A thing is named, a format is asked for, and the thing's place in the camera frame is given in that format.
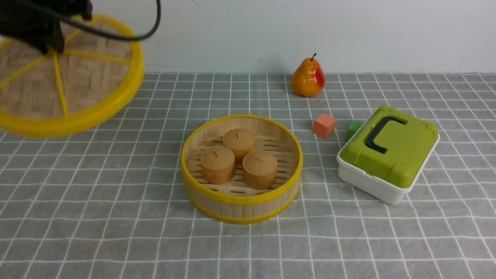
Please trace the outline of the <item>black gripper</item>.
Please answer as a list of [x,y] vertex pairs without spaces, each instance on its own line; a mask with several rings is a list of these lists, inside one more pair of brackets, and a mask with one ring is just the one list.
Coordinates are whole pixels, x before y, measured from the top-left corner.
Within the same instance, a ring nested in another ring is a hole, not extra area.
[[[81,16],[86,21],[92,19],[93,5],[90,0],[31,0],[30,3],[64,17]],[[16,0],[0,2],[0,30],[3,37],[26,42],[38,40],[38,49],[43,54],[49,50],[64,52],[65,37],[60,20]]]

